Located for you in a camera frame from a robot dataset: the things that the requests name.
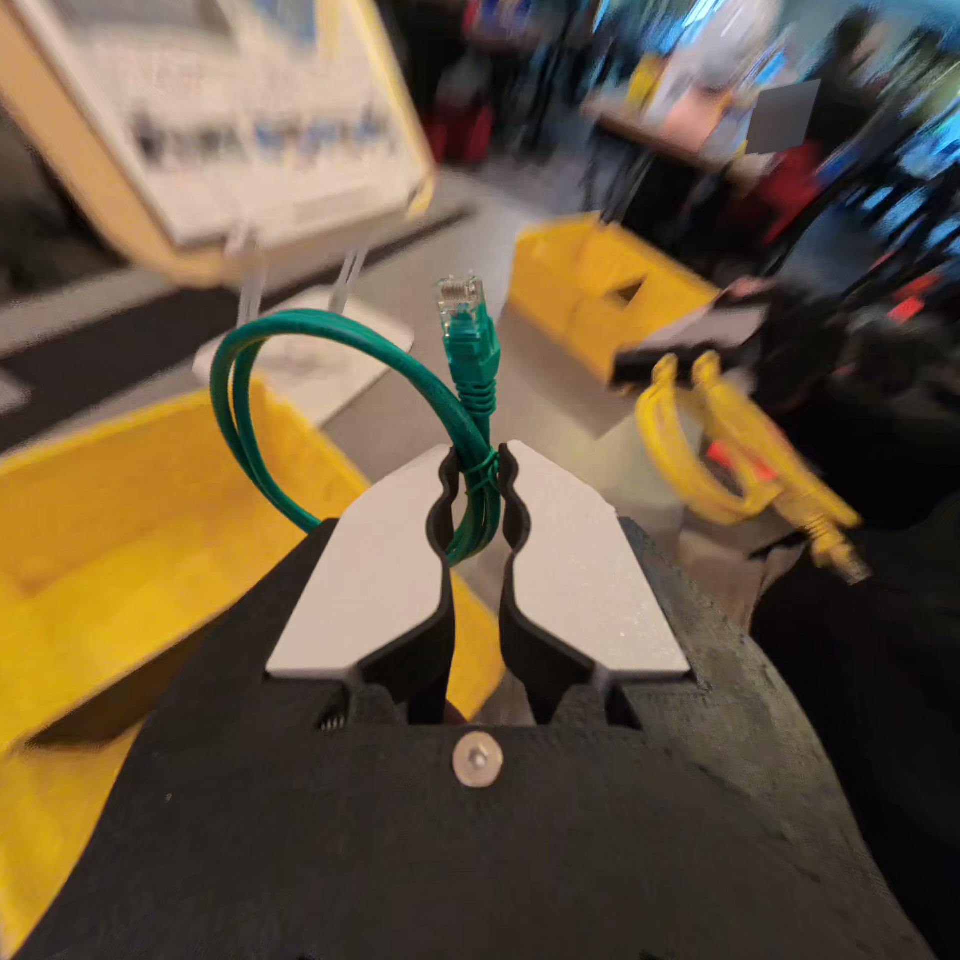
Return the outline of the yellow framed sign board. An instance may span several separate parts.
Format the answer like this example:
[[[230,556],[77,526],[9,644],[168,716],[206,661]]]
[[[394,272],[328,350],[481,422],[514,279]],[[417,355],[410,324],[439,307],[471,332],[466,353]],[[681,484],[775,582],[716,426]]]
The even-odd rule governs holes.
[[[436,167],[375,2],[2,2],[2,107],[102,240],[181,287],[340,255]]]

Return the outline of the yellow plastic bin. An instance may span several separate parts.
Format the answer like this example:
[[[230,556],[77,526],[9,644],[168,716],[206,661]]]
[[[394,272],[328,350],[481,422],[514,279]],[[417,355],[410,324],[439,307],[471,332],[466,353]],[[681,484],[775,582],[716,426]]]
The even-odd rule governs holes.
[[[267,661],[367,485],[258,379],[256,487],[196,392],[2,463],[2,949],[9,958],[511,958],[530,932],[510,805],[475,726]],[[505,671],[451,568],[447,701]]]
[[[597,213],[518,235],[507,302],[601,383],[615,355],[714,302],[720,290]]]

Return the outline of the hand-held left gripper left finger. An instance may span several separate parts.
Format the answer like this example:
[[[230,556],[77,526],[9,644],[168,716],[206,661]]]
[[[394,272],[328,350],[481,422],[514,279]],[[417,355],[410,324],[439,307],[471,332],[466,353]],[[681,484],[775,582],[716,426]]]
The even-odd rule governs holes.
[[[270,678],[378,686],[410,723],[445,721],[459,466],[453,448],[435,446],[343,512],[267,660]]]

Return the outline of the white sign stand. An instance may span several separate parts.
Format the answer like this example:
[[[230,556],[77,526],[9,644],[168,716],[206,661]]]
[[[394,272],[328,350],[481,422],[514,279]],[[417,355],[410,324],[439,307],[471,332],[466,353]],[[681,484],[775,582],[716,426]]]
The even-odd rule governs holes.
[[[223,244],[228,264],[239,271],[236,318],[228,332],[279,310],[331,310],[411,353],[412,326],[366,302],[356,285],[372,254],[405,242],[414,225],[392,216],[339,236],[316,234],[279,247],[263,246],[249,224],[234,228]],[[387,366],[337,342],[285,334],[261,349],[254,371],[310,423],[324,426],[382,378]]]

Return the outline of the wooden table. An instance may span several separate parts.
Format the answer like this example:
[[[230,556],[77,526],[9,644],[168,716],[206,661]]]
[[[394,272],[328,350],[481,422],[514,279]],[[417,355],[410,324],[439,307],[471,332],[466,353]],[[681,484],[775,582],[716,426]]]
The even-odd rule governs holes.
[[[700,173],[719,173],[746,157],[749,113],[728,91],[694,86],[662,115],[655,114],[651,102],[640,105],[618,93],[592,94],[580,114],[600,134]]]

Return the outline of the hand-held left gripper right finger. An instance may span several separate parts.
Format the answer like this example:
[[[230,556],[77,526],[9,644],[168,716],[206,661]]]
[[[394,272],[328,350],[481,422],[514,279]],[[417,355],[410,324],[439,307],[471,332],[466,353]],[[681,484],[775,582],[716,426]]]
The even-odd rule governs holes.
[[[500,648],[534,723],[548,725],[575,688],[592,690],[605,712],[627,686],[689,680],[617,509],[520,440],[500,445],[498,479],[510,548]]]

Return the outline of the black floor mat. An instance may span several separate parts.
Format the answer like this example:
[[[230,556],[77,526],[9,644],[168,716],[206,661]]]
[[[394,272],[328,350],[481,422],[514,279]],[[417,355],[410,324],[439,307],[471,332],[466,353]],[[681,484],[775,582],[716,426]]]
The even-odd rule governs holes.
[[[23,411],[2,414],[2,455],[190,364],[228,331],[233,304],[225,290],[163,294],[2,357],[2,373],[25,375],[31,389]]]

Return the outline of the person's dark clothing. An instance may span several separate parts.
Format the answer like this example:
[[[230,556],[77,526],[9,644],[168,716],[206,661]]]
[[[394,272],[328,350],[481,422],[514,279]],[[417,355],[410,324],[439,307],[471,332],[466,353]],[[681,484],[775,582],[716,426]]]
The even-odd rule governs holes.
[[[871,576],[801,558],[750,634],[826,750],[870,853],[937,958],[959,957],[958,495],[855,536]]]

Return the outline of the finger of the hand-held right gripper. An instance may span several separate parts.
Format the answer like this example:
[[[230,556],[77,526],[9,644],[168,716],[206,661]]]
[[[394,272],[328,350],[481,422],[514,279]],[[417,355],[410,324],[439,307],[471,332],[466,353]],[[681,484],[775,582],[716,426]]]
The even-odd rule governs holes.
[[[637,347],[667,350],[710,342],[725,349],[738,349],[723,368],[741,367],[752,360],[756,349],[748,343],[759,332],[768,313],[766,303],[708,306],[673,321],[637,343],[620,347],[615,354]]]

